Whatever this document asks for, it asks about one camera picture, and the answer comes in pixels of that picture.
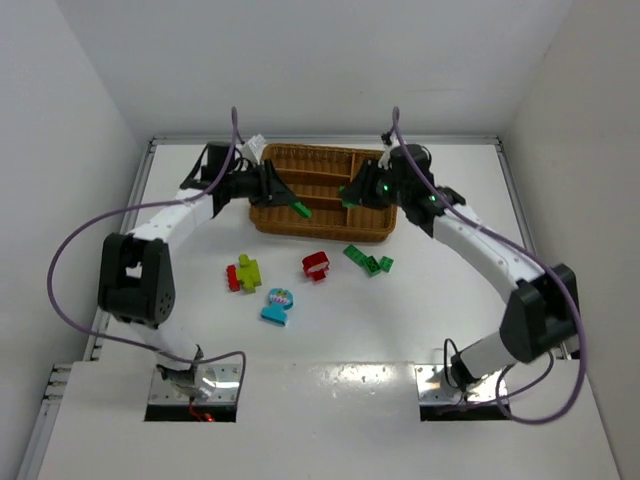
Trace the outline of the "long green lego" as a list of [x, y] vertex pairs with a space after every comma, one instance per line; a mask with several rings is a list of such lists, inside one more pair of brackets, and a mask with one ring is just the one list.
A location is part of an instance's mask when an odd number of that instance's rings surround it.
[[301, 202], [291, 203], [290, 208], [303, 219], [309, 219], [312, 216], [311, 210]]

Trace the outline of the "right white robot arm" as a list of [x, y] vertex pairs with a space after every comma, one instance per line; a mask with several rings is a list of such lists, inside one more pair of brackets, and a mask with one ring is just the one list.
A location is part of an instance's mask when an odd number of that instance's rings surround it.
[[576, 336], [568, 301], [577, 296], [573, 271], [546, 272], [517, 248], [499, 241], [454, 189], [438, 186], [431, 154], [410, 144], [367, 160], [340, 196], [369, 209], [400, 207], [410, 223], [449, 247], [498, 292], [506, 309], [498, 330], [455, 353], [449, 379], [459, 390], [515, 363], [528, 364]]

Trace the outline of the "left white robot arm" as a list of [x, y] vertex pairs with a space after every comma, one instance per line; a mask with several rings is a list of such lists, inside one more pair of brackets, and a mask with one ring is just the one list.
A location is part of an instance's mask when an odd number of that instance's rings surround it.
[[176, 303], [172, 256], [235, 199], [266, 208], [298, 202], [272, 161], [255, 159], [247, 145], [209, 143], [173, 200], [146, 223], [103, 242], [100, 309], [129, 325], [154, 351], [163, 379], [175, 384], [194, 384], [203, 353], [171, 318]]

